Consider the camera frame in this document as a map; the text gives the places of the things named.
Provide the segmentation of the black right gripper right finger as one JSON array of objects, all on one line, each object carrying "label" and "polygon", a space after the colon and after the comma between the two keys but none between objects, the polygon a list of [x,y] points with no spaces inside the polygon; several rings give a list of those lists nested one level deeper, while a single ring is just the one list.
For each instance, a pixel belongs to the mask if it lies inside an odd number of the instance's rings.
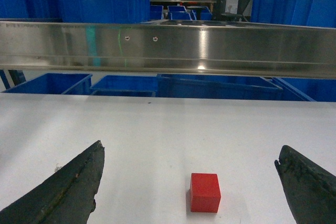
[{"label": "black right gripper right finger", "polygon": [[335,223],[335,176],[292,147],[275,160],[296,223]]}]

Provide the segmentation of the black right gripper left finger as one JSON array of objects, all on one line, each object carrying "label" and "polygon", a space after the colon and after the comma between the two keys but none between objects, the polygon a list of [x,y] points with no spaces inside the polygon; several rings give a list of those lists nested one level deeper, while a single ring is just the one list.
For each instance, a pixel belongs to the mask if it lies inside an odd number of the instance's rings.
[{"label": "black right gripper left finger", "polygon": [[104,147],[96,141],[1,210],[1,223],[87,223],[96,208],[103,168]]}]

